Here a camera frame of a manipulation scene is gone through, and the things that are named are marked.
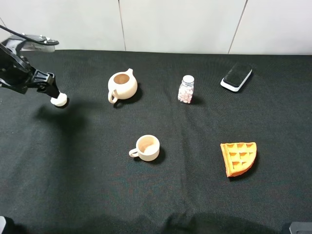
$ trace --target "teapot handle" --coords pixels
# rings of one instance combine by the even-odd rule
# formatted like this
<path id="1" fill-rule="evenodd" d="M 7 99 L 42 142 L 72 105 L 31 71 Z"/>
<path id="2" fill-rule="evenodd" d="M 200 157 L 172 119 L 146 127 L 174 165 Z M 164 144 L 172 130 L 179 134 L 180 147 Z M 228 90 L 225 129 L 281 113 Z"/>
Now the teapot handle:
<path id="1" fill-rule="evenodd" d="M 108 101 L 111 103 L 111 104 L 114 104 L 117 102 L 118 98 L 113 96 L 113 92 L 115 91 L 116 89 L 113 89 L 113 90 L 110 90 L 108 92 Z"/>

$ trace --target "glass jar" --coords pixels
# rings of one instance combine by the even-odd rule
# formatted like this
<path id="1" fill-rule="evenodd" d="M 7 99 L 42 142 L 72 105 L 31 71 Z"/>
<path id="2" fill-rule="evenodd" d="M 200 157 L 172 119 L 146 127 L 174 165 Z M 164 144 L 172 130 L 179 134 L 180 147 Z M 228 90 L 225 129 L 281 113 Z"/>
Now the glass jar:
<path id="1" fill-rule="evenodd" d="M 190 104 L 193 97 L 193 93 L 194 93 L 194 77 L 186 75 L 182 79 L 177 99 L 180 102 Z"/>

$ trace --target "white panel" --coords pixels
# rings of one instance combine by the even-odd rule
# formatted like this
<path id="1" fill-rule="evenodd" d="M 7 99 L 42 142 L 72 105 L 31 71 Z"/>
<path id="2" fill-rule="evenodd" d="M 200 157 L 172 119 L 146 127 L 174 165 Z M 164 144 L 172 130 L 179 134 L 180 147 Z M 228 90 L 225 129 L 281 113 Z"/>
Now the white panel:
<path id="1" fill-rule="evenodd" d="M 127 51 L 228 53 L 245 0 L 120 0 Z"/>
<path id="2" fill-rule="evenodd" d="M 117 0 L 3 0 L 0 16 L 14 31 L 58 40 L 57 49 L 124 50 Z"/>
<path id="3" fill-rule="evenodd" d="M 0 18 L 0 24 L 2 26 L 5 26 Z M 4 31 L 3 29 L 0 28 L 0 43 L 7 39 L 9 36 L 11 36 L 8 32 Z"/>
<path id="4" fill-rule="evenodd" d="M 312 54 L 311 0 L 249 0 L 231 54 Z"/>

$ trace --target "cream teapot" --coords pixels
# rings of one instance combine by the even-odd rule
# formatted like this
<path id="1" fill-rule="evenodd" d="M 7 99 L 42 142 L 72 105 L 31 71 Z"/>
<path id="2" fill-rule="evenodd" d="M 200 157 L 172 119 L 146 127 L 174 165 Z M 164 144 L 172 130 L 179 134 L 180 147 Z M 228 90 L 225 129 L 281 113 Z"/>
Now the cream teapot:
<path id="1" fill-rule="evenodd" d="M 133 76 L 133 70 L 114 74 L 108 81 L 108 100 L 116 103 L 118 99 L 131 98 L 137 91 L 137 80 Z"/>

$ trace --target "waffle slice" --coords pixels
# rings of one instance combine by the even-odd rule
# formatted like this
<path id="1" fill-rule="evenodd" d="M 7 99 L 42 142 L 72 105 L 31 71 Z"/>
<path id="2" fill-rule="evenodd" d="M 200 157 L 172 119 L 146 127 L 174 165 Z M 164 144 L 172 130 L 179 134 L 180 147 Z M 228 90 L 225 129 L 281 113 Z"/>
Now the waffle slice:
<path id="1" fill-rule="evenodd" d="M 239 176 L 248 171 L 257 153 L 255 142 L 221 144 L 227 177 Z"/>

